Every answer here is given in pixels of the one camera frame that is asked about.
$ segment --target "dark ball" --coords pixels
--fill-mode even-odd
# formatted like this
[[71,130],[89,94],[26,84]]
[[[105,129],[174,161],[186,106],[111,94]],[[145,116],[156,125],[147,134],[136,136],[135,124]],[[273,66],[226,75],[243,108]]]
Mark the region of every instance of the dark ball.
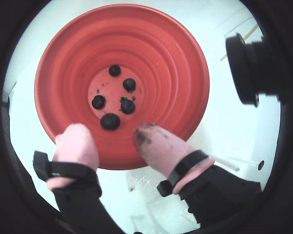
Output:
[[131,114],[136,109],[136,105],[132,100],[124,100],[121,105],[121,110],[125,114]]
[[100,124],[106,130],[115,130],[121,124],[121,119],[114,113],[108,113],[101,118]]
[[105,97],[102,95],[96,95],[91,103],[94,109],[100,110],[105,105]]
[[132,92],[136,89],[136,82],[133,78],[128,78],[123,81],[123,87],[127,92]]
[[121,68],[118,65],[112,65],[109,70],[109,74],[113,77],[118,76],[121,73]]

